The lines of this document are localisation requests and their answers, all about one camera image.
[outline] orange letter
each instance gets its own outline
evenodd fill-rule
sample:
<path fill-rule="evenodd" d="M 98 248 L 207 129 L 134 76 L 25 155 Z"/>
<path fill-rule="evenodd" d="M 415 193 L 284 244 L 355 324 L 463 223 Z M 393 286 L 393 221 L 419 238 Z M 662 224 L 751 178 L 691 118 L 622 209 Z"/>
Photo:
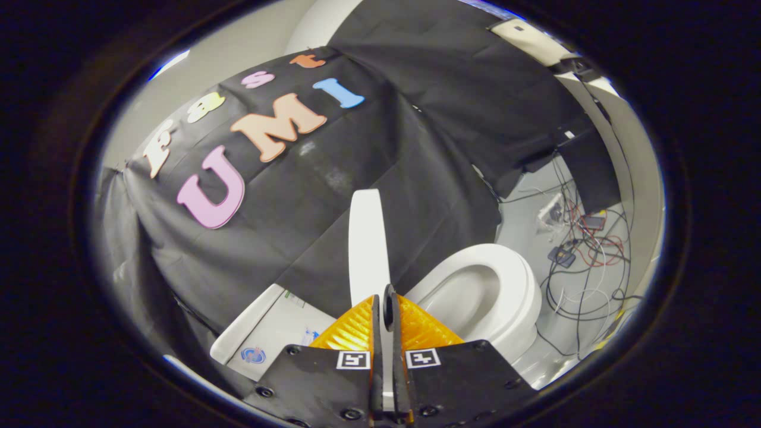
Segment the orange letter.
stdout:
<path fill-rule="evenodd" d="M 272 103 L 275 117 L 247 114 L 230 126 L 230 131 L 241 131 L 262 152 L 259 160 L 269 162 L 285 150 L 285 144 L 275 142 L 269 136 L 287 141 L 296 141 L 296 131 L 291 121 L 298 126 L 298 132 L 311 133 L 325 123 L 328 118 L 315 114 L 303 105 L 296 94 L 286 94 Z"/>
<path fill-rule="evenodd" d="M 319 61 L 315 61 L 312 58 L 314 58 L 314 55 L 299 55 L 299 56 L 293 58 L 289 62 L 289 64 L 298 64 L 298 65 L 304 67 L 305 69 L 313 69 L 315 67 L 319 67 L 321 65 L 325 65 L 325 61 L 323 61 L 322 59 L 319 60 Z"/>

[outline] plastic bag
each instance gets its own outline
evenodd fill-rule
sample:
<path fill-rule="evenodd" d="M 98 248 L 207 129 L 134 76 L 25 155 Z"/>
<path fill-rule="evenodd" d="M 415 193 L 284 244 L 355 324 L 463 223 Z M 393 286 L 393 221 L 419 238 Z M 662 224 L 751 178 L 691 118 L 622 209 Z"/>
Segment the plastic bag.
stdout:
<path fill-rule="evenodd" d="M 569 223 L 563 218 L 564 212 L 563 195 L 556 193 L 549 203 L 540 209 L 537 214 L 537 234 L 543 232 L 552 233 L 549 239 L 552 242 L 557 234 L 569 226 Z"/>

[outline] black cloth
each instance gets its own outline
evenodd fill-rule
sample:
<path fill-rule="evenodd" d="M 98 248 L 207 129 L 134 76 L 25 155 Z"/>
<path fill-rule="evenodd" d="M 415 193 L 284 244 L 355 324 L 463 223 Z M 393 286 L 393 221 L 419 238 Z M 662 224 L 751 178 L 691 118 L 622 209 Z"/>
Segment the black cloth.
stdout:
<path fill-rule="evenodd" d="M 386 76 L 507 196 L 565 131 L 597 131 L 548 68 L 487 30 L 500 20 L 454 0 L 365 0 L 328 44 Z"/>
<path fill-rule="evenodd" d="M 391 280 L 403 294 L 454 252 L 494 241 L 497 203 L 471 164 L 509 193 L 524 163 L 546 155 L 558 127 L 579 118 L 581 108 L 541 65 L 486 30 L 491 15 L 454 0 L 393 2 L 403 13 L 390 3 L 366 0 L 329 46 L 304 52 L 325 60 L 321 67 L 289 63 L 297 53 L 274 59 L 157 118 L 156 129 L 174 124 L 156 178 L 142 157 L 153 133 L 124 171 L 103 173 L 94 221 L 106 294 L 151 346 L 216 372 L 228 381 L 218 385 L 239 396 L 250 382 L 212 362 L 209 347 L 268 286 L 334 317 L 349 309 L 355 190 L 380 191 Z M 275 79 L 253 89 L 240 83 L 261 70 Z M 312 88 L 325 78 L 365 101 L 341 108 Z M 188 123 L 191 103 L 213 91 L 224 103 Z M 272 116 L 272 102 L 292 92 L 327 122 L 262 163 L 230 126 L 248 113 Z M 212 202 L 224 199 L 225 185 L 201 168 L 219 145 L 246 188 L 237 213 L 211 230 L 177 194 L 198 174 Z"/>

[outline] electronic device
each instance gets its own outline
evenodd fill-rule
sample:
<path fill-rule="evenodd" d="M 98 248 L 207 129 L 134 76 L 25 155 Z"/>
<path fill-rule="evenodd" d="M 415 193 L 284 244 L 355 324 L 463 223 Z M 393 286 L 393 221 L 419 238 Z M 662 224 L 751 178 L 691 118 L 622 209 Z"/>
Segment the electronic device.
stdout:
<path fill-rule="evenodd" d="M 547 254 L 547 258 L 562 267 L 570 267 L 573 264 L 574 260 L 576 260 L 575 254 L 573 254 L 571 251 L 563 250 L 559 247 L 554 247 L 552 250 L 550 250 L 549 254 Z"/>
<path fill-rule="evenodd" d="M 579 224 L 589 230 L 603 230 L 603 227 L 605 227 L 605 217 L 583 216 Z"/>

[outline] foam letter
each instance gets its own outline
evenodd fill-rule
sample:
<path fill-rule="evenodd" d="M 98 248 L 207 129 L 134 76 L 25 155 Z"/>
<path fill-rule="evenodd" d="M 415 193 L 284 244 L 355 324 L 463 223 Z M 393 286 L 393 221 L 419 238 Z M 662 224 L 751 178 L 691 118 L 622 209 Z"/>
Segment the foam letter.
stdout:
<path fill-rule="evenodd" d="M 218 145 L 201 163 L 201 168 L 211 168 L 228 188 L 228 195 L 215 205 L 198 186 L 198 174 L 193 174 L 177 194 L 177 203 L 184 205 L 206 228 L 222 227 L 232 219 L 243 201 L 245 185 L 240 173 L 224 156 L 224 146 Z"/>
<path fill-rule="evenodd" d="M 265 83 L 269 83 L 275 79 L 275 75 L 268 74 L 267 72 L 255 72 L 252 75 L 248 75 L 240 81 L 241 85 L 246 85 L 246 88 L 253 89 L 258 88 Z"/>
<path fill-rule="evenodd" d="M 169 157 L 169 149 L 161 150 L 161 148 L 168 145 L 172 140 L 172 135 L 169 133 L 172 123 L 174 123 L 172 119 L 162 123 L 156 131 L 156 135 L 153 136 L 143 151 L 143 157 L 148 158 L 148 163 L 151 165 L 151 178 L 156 177 L 158 170 L 164 166 L 164 162 Z"/>
<path fill-rule="evenodd" d="M 272 103 L 272 109 L 275 111 L 275 117 L 252 113 L 241 117 L 230 126 L 230 131 L 241 131 L 262 152 L 259 157 L 262 162 L 277 158 L 285 150 L 283 142 L 273 141 L 269 136 L 296 141 L 296 131 L 291 121 L 298 126 L 298 132 L 307 134 L 328 120 L 327 117 L 309 110 L 293 93 L 276 99 Z"/>
<path fill-rule="evenodd" d="M 358 106 L 365 100 L 365 97 L 353 94 L 349 89 L 341 86 L 341 84 L 334 78 L 321 80 L 312 85 L 312 88 L 322 89 L 330 94 L 331 97 L 341 101 L 341 108 L 352 108 Z"/>
<path fill-rule="evenodd" d="M 325 65 L 325 61 L 322 59 L 319 61 L 315 61 L 314 55 L 299 55 L 295 58 L 293 58 L 289 64 L 298 64 L 305 69 L 314 69 L 316 67 L 319 67 L 321 65 Z"/>
<path fill-rule="evenodd" d="M 188 123 L 198 122 L 199 119 L 221 106 L 222 103 L 224 103 L 224 97 L 220 97 L 216 92 L 204 95 L 188 109 Z"/>

